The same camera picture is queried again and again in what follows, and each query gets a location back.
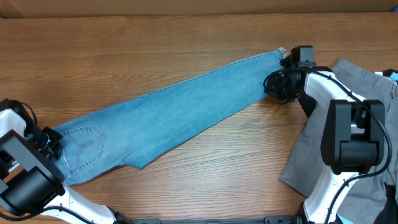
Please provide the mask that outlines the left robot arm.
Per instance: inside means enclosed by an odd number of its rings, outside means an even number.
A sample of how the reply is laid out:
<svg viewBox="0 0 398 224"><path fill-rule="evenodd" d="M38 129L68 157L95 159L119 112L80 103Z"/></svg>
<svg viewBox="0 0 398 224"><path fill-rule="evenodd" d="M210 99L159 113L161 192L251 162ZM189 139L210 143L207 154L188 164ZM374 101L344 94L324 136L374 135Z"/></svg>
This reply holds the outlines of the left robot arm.
<svg viewBox="0 0 398 224"><path fill-rule="evenodd" d="M21 222L38 215L67 223L128 224L130 219L88 200L65 183L53 163L60 157L62 135L40 129L32 108L8 98L1 101L1 218Z"/></svg>

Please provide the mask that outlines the light blue denim jeans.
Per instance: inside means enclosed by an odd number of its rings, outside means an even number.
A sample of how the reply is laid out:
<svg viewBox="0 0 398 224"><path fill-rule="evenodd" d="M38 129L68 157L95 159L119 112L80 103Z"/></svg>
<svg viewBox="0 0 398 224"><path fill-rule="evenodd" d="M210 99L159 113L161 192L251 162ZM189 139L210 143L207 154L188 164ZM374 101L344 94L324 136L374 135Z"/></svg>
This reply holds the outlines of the light blue denim jeans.
<svg viewBox="0 0 398 224"><path fill-rule="evenodd" d="M244 58L200 76L86 114L56 127L56 161L68 185L117 166L145 167L167 151L262 100L283 49Z"/></svg>

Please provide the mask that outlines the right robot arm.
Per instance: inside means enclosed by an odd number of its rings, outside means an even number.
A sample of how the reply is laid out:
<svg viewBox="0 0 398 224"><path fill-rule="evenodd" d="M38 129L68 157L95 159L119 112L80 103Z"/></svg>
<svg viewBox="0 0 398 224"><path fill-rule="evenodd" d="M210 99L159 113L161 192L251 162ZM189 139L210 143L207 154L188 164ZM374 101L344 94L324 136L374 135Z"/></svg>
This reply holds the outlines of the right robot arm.
<svg viewBox="0 0 398 224"><path fill-rule="evenodd" d="M294 216L271 216L265 223L334 223L337 209L359 180L384 172L391 162L392 144L384 126L379 100L355 94L328 67L320 67L311 45L299 45L280 60L282 68L265 78L265 93L280 104L298 100L309 116L326 110L320 151L322 174Z"/></svg>

